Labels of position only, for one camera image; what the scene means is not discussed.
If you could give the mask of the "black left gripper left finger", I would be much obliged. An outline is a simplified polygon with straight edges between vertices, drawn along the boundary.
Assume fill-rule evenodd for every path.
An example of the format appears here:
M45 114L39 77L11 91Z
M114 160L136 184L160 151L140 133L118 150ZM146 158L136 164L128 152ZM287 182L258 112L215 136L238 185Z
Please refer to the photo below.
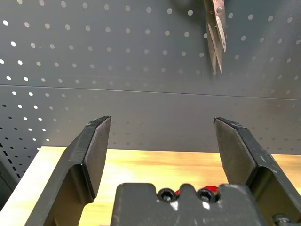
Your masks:
M97 196L111 117L90 121L64 150L25 225L77 226L84 207Z

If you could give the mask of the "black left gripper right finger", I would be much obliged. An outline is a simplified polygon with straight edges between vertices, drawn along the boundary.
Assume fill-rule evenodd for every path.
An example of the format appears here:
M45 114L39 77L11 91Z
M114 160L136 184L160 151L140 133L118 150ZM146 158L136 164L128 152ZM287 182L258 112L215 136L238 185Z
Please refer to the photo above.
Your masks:
M241 124L216 117L214 126L228 183L249 188L269 226L299 226L301 196L273 156Z

